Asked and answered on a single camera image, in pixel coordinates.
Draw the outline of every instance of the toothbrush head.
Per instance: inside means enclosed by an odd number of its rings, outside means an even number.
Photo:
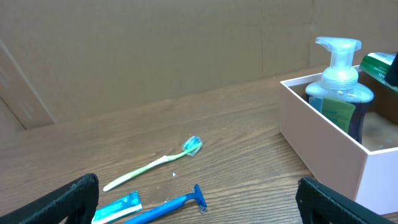
[[[201,193],[199,185],[195,184],[195,186],[193,187],[193,194],[195,195],[195,200],[199,205],[200,212],[205,213],[207,211],[207,204],[205,198],[203,197],[203,194]]]
[[[203,145],[203,141],[198,136],[192,136],[182,145],[182,151],[188,151],[188,156],[194,156]]]

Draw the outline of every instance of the pump dispenser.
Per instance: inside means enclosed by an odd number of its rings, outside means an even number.
[[[307,100],[361,143],[364,115],[374,98],[369,88],[358,83],[358,71],[352,67],[354,52],[361,49],[362,43],[339,37],[318,37],[315,42],[331,52],[331,60],[321,80],[305,89]]]

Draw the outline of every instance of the green and white toothbrush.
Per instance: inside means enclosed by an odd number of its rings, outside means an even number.
[[[177,155],[171,155],[171,156],[162,156],[160,159],[155,160],[154,162],[151,162],[150,164],[141,167],[139,169],[136,169],[128,174],[124,174],[123,176],[117,178],[116,180],[110,182],[108,185],[106,185],[104,187],[104,192],[107,192],[115,187],[117,187],[118,185],[128,181],[129,179],[155,167],[158,165],[161,165],[163,163],[166,162],[170,162],[170,161],[174,161],[178,158],[181,158],[185,155],[188,156],[194,156],[196,155],[196,153],[201,149],[203,145],[203,142],[201,141],[201,139],[197,136],[192,136],[190,139],[188,139],[184,145],[182,146],[182,151],[180,154]]]

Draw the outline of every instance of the toothbrush handle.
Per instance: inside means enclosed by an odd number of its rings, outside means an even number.
[[[188,200],[187,196],[182,196],[178,197],[176,199],[173,199],[167,203],[164,203],[161,206],[158,206],[152,210],[149,210],[148,212],[144,212],[141,215],[138,215],[124,224],[138,224],[138,223],[147,223],[151,220],[154,220],[156,218],[161,217],[162,215],[165,215],[171,211],[174,211],[178,208],[180,208],[184,203]]]
[[[139,169],[136,169],[128,174],[124,174],[123,176],[117,178],[116,180],[108,183],[105,187],[104,187],[104,192],[107,192],[111,189],[113,189],[114,187],[117,187],[118,185],[128,181],[129,179],[149,170],[150,168],[153,168],[157,165],[160,165],[162,163],[168,162],[169,158],[167,156],[162,156],[160,159],[155,160],[154,162],[151,162],[150,164],[141,167]]]

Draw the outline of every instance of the pump nozzle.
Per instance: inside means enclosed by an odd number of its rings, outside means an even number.
[[[322,75],[322,83],[331,89],[350,88],[358,82],[358,72],[352,68],[354,52],[361,49],[360,40],[339,37],[317,37],[317,44],[331,52],[330,67]]]

